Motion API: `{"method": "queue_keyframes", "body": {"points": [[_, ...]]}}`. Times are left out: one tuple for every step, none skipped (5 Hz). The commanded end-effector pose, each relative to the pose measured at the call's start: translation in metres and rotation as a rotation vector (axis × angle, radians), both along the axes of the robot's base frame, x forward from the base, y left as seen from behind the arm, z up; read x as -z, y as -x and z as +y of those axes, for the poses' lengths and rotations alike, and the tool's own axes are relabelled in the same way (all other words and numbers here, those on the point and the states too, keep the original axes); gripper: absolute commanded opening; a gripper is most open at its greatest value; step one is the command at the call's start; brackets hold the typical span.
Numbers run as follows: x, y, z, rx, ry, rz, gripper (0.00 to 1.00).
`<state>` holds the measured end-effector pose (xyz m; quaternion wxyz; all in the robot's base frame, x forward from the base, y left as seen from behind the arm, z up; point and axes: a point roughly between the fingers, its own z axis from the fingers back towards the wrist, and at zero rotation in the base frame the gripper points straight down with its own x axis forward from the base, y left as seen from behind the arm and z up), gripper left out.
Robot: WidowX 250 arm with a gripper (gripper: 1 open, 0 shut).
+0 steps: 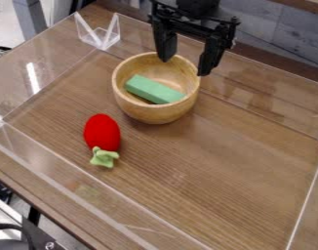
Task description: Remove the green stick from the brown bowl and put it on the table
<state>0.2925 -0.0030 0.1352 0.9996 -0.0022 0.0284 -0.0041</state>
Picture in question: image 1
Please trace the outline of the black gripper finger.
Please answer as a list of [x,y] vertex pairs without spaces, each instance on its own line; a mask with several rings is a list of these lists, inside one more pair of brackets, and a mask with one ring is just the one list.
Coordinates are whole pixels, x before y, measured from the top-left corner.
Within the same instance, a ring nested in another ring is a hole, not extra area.
[[153,18],[151,24],[157,57],[165,63],[177,51],[177,35],[165,21]]
[[197,76],[208,75],[211,70],[219,65],[228,45],[229,41],[223,33],[213,32],[204,37],[204,47],[197,63]]

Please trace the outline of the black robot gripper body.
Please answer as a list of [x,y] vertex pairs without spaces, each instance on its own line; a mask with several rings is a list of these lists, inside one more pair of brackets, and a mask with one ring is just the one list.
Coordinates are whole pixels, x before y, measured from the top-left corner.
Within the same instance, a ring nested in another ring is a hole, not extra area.
[[215,35],[224,41],[236,36],[239,18],[220,9],[220,0],[149,0],[148,15],[156,40],[168,40],[177,34],[195,38]]

